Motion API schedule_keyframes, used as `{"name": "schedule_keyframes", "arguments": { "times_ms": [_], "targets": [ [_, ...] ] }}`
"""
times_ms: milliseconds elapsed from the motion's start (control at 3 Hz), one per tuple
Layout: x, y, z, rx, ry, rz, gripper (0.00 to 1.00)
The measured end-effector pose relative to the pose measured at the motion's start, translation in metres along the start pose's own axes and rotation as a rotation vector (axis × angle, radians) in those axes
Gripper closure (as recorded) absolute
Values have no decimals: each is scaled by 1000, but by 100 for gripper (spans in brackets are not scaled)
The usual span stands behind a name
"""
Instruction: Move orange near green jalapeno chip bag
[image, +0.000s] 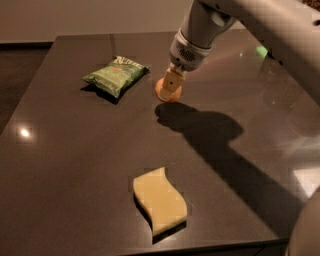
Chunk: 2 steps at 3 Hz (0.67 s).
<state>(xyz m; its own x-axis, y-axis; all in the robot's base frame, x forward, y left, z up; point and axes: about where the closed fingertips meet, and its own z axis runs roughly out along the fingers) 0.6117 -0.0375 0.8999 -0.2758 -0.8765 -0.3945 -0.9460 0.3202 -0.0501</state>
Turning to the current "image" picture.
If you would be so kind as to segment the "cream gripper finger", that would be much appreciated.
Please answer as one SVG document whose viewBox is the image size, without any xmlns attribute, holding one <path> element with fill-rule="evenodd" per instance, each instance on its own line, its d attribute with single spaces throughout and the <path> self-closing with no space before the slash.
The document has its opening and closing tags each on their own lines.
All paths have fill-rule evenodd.
<svg viewBox="0 0 320 256">
<path fill-rule="evenodd" d="M 164 88 L 169 89 L 170 91 L 175 91 L 177 85 L 174 85 L 173 82 L 181 79 L 184 83 L 185 74 L 177 66 L 175 66 L 174 64 L 170 64 L 163 78 L 165 82 Z"/>
</svg>

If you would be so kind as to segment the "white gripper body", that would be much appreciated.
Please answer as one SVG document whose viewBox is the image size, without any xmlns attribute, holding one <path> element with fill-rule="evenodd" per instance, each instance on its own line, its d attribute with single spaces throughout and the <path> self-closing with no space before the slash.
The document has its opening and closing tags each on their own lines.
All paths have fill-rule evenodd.
<svg viewBox="0 0 320 256">
<path fill-rule="evenodd" d="M 211 50 L 212 40 L 207 34 L 187 37 L 179 29 L 170 46 L 170 61 L 175 67 L 190 72 L 202 65 Z"/>
</svg>

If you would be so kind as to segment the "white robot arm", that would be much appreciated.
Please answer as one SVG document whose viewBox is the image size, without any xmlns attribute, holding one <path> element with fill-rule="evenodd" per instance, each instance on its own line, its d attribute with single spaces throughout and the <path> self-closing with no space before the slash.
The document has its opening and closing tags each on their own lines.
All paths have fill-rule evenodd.
<svg viewBox="0 0 320 256">
<path fill-rule="evenodd" d="M 194 0 L 170 47 L 157 97 L 170 102 L 185 74 L 210 54 L 214 40 L 240 21 L 305 91 L 289 115 L 302 129 L 319 125 L 319 12 L 299 0 Z"/>
</svg>

